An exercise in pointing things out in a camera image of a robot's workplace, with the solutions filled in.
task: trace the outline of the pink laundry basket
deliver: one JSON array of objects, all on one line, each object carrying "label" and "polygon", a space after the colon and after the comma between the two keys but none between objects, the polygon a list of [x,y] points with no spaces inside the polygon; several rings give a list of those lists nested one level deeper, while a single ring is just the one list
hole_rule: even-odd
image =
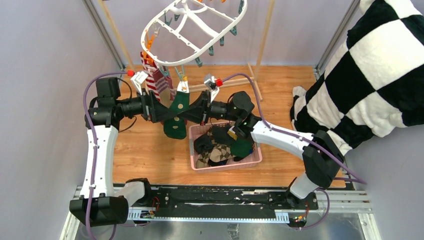
[{"label": "pink laundry basket", "polygon": [[[219,122],[219,123],[214,123],[213,125],[224,127],[226,124],[228,124],[228,122]],[[233,162],[223,166],[210,166],[210,167],[204,167],[204,168],[196,168],[196,161],[199,159],[199,154],[194,150],[194,145],[193,145],[194,140],[196,140],[198,137],[205,134],[211,127],[212,127],[212,124],[209,123],[203,126],[193,125],[193,126],[190,126],[190,128],[188,129],[188,136],[189,136],[188,144],[190,146],[191,168],[194,171],[202,174],[202,173],[212,173],[212,172],[219,172],[219,171],[225,171],[225,170],[231,170],[231,169],[251,168],[251,167],[256,167],[262,161],[262,153],[261,153],[260,145],[258,143],[255,143],[253,146],[253,153],[243,158],[241,161]]]}]

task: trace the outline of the green sock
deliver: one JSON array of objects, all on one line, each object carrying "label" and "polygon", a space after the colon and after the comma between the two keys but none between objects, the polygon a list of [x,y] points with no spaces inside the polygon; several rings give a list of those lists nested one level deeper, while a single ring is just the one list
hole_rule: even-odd
[{"label": "green sock", "polygon": [[[186,110],[190,104],[190,94],[177,91],[175,99],[169,106],[169,109],[180,113]],[[163,131],[165,132],[168,138],[172,139],[184,139],[187,137],[186,123],[184,119],[179,117],[174,117],[173,119],[166,120],[163,123]]]},{"label": "green sock", "polygon": [[245,158],[251,152],[252,143],[248,140],[238,137],[237,140],[231,144],[229,149],[232,155]]}]

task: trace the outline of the wooden floor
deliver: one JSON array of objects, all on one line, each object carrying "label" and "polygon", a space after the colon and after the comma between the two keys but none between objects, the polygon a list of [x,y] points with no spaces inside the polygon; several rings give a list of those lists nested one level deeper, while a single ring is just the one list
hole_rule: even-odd
[{"label": "wooden floor", "polygon": [[[175,87],[178,78],[173,73]],[[225,78],[234,73],[249,74],[247,66],[205,65],[203,67],[186,66],[185,73],[190,85],[203,83],[206,74]],[[315,77],[308,66],[262,66],[258,81],[263,95],[261,108],[267,121],[291,129],[289,118],[293,103],[292,88],[309,88]],[[238,91],[246,91],[256,104],[252,87],[248,85],[221,88],[215,100],[226,102],[228,97]],[[123,84],[123,97],[129,96],[129,90]],[[190,101],[199,96],[199,92],[190,94]],[[253,110],[259,115],[258,108]],[[132,123],[132,119],[123,119],[120,129]],[[196,173],[190,165],[189,140],[167,138],[160,123],[146,122],[138,117],[135,125],[119,134],[116,141],[113,163],[113,182],[123,183],[134,178],[148,178],[152,184],[176,185],[232,185],[232,186],[288,186],[292,180],[305,171],[303,162],[294,155],[273,146],[261,145],[263,161],[256,167],[228,170],[214,173]],[[343,181],[334,181],[334,187],[344,187]]]}]

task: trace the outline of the white drying rack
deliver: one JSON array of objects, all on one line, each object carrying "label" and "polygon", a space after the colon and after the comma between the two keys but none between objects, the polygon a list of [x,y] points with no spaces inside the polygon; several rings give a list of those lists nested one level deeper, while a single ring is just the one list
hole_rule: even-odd
[{"label": "white drying rack", "polygon": [[[202,6],[202,8],[197,10],[191,10],[187,4],[187,1],[191,1],[198,6]],[[240,22],[240,20],[243,18],[243,16],[246,13],[246,10],[248,9],[248,1],[247,0],[243,0],[243,1],[244,1],[244,4],[241,8],[241,12],[239,13],[238,17],[232,18],[197,0],[175,0],[173,3],[168,5],[161,13],[156,15],[144,28],[144,31],[141,34],[141,47],[156,63],[158,63],[161,66],[172,67],[172,66],[184,65],[188,62],[191,62],[195,60],[196,58],[198,58],[200,55],[202,55],[210,47],[212,47],[214,43],[219,41],[226,33],[230,32],[230,30],[232,30]],[[179,4],[180,2],[183,8],[176,7],[176,5]],[[162,17],[164,14],[166,15],[168,11],[171,11],[172,13],[176,15],[182,16],[181,22],[176,29],[172,29],[165,22],[160,20],[160,17]],[[197,14],[203,13],[205,11],[210,11],[214,13],[215,15],[221,17],[222,19],[227,20],[229,22],[229,25],[225,27],[221,32],[216,32],[215,30],[210,28],[200,17],[197,16]],[[180,31],[183,29],[184,25],[186,24],[187,18],[190,18],[197,26],[200,27],[201,30],[203,30],[208,36],[211,37],[211,40],[207,42],[206,45],[202,47],[196,46],[195,44],[193,44],[192,42],[187,40],[187,38],[185,38],[183,35],[180,34]],[[186,57],[178,61],[173,61],[173,62],[168,62],[168,61],[158,59],[157,55],[153,54],[149,49],[147,49],[146,40],[145,40],[146,34],[149,32],[150,27],[156,24],[159,24],[160,26],[165,28],[167,31],[175,35],[177,39],[183,41],[188,47],[192,48],[194,50],[193,54],[189,57]]]}]

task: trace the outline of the wooden frame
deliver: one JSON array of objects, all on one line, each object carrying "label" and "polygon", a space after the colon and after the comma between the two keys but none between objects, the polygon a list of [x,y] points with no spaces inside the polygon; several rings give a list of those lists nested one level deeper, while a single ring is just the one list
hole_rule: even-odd
[{"label": "wooden frame", "polygon": [[[119,43],[119,46],[122,49],[122,52],[125,56],[125,59],[128,61],[129,69],[136,71],[136,66],[134,65],[133,61],[131,60],[130,54],[128,53],[128,49],[124,44],[124,40],[122,39],[121,34],[118,31],[118,28],[115,24],[115,21],[113,20],[113,18],[111,16],[109,10],[108,10],[108,7],[104,3],[104,0],[97,0],[97,1],[98,1],[98,4],[100,5],[104,15],[106,16],[107,21],[110,24],[110,27],[112,28],[113,34],[115,35],[115,37],[116,37],[116,39]],[[267,13],[266,13],[265,25],[263,27],[262,39],[261,39],[261,42],[260,42],[259,52],[258,52],[258,55],[257,55],[256,66],[255,66],[254,71],[252,70],[251,64],[249,62],[247,63],[247,67],[249,68],[250,75],[251,75],[250,78],[253,80],[254,87],[256,88],[256,91],[258,93],[260,101],[262,101],[264,98],[262,97],[262,94],[261,94],[261,91],[260,91],[259,85],[258,85],[259,73],[260,73],[262,57],[264,55],[265,44],[267,42],[268,30],[270,28],[271,17],[273,15],[275,2],[276,2],[275,0],[270,0],[269,4],[268,4],[268,10],[267,10]],[[234,86],[245,85],[245,84],[250,84],[250,82],[246,77],[243,77],[243,78],[228,80],[228,81],[225,82],[225,84],[223,86],[221,86],[221,88],[234,87]],[[190,89],[190,92],[193,93],[193,92],[204,91],[204,90],[207,89],[207,87],[204,84],[198,84],[198,85],[189,86],[189,89]]]}]

